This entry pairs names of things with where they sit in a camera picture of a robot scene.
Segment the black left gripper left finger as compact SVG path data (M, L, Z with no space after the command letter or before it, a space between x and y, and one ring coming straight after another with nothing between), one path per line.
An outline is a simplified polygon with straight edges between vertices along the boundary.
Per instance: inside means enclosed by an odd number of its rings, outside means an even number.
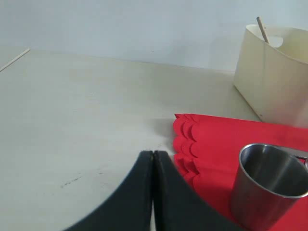
M68 231L149 231L152 213L153 152L140 152L119 187Z

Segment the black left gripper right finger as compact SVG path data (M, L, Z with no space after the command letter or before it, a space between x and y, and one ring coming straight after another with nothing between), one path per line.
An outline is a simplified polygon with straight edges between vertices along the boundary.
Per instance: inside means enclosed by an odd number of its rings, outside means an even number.
M155 151L153 202L157 231L239 231L186 183L165 151Z

